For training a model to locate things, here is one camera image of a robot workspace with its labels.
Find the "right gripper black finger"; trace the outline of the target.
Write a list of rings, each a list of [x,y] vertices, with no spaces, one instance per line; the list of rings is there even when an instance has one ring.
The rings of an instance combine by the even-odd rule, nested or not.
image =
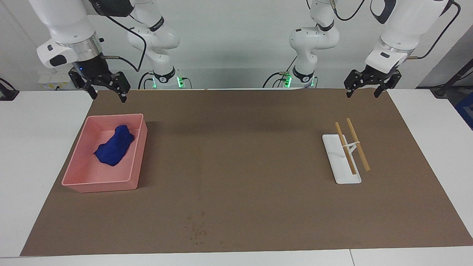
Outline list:
[[[125,74],[121,71],[112,74],[112,91],[118,94],[120,101],[125,103],[127,101],[127,94],[131,86]]]
[[[79,75],[76,69],[70,69],[68,74],[76,89],[81,89],[88,93],[92,100],[95,100],[97,98],[97,92],[92,86],[92,79],[84,81],[83,77]]]

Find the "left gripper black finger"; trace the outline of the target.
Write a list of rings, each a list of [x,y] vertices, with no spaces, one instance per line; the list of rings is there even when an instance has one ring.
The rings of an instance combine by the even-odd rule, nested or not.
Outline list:
[[[357,70],[352,70],[344,80],[343,84],[346,89],[347,98],[351,98],[354,91],[360,87],[360,73]]]
[[[379,98],[384,91],[395,88],[401,77],[402,74],[400,71],[394,71],[386,82],[380,81],[378,88],[374,91],[374,97]]]

